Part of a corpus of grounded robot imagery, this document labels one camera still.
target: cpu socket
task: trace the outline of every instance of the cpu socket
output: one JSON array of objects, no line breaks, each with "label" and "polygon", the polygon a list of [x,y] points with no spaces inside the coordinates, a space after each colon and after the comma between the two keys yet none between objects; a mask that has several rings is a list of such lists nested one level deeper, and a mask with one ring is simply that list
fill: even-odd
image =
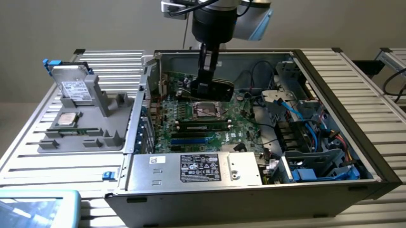
[{"label": "cpu socket", "polygon": [[192,103],[194,118],[220,117],[220,108],[218,102],[195,102]]}]

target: green circuit board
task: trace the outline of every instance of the green circuit board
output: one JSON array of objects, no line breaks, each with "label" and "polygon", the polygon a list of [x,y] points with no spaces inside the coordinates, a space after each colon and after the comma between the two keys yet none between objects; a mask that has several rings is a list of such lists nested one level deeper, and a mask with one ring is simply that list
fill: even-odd
[{"label": "green circuit board", "polygon": [[[218,152],[223,145],[236,145],[244,143],[247,151],[260,153],[263,147],[251,141],[251,136],[258,131],[255,124],[247,121],[240,115],[244,108],[246,99],[238,101],[238,92],[234,94],[230,102],[214,102],[218,105],[219,116],[196,117],[194,103],[195,100],[179,101],[175,98],[176,83],[179,79],[191,77],[190,75],[167,72],[170,80],[168,96],[159,102],[159,116],[162,121],[155,121],[155,153],[171,152]],[[175,121],[195,120],[231,120],[228,131],[204,132],[206,140],[200,144],[171,144],[172,134],[178,133]],[[180,147],[180,151],[172,151],[171,147]]]}]

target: metal rail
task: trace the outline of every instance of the metal rail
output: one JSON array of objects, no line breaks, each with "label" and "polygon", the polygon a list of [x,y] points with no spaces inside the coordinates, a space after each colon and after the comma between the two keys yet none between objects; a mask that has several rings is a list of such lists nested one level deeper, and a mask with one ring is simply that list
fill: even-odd
[{"label": "metal rail", "polygon": [[[359,127],[406,183],[406,124],[397,105],[382,96],[362,71],[342,53],[331,49],[302,49],[329,87]],[[127,92],[135,97],[140,82],[142,51],[87,51],[78,61],[87,61],[100,76],[108,93]],[[104,171],[122,168],[123,152],[75,152],[39,154],[37,145],[61,107],[60,94],[51,88],[15,142],[0,160],[0,186],[20,189],[74,188],[82,195],[80,227],[124,228],[122,219],[103,199],[116,182],[102,181]],[[301,219],[244,224],[227,228],[272,227],[406,227],[406,185],[378,200],[365,200],[335,218]]]}]

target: capacitor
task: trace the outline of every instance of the capacitor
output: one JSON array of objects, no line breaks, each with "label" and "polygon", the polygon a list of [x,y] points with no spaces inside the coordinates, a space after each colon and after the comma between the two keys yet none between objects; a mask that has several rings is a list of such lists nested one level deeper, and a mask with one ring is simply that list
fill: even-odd
[{"label": "capacitor", "polygon": [[182,90],[176,91],[176,96],[182,96]]},{"label": "capacitor", "polygon": [[236,101],[243,101],[243,96],[238,95],[236,96]]}]

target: warning label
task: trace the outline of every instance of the warning label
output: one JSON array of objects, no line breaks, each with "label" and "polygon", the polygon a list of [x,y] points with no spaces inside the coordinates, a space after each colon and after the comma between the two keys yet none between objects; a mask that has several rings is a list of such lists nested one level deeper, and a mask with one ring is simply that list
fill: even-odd
[{"label": "warning label", "polygon": [[180,181],[222,181],[216,154],[188,154],[180,156]]},{"label": "warning label", "polygon": [[90,91],[83,81],[63,82],[63,86],[74,101],[91,101]]}]

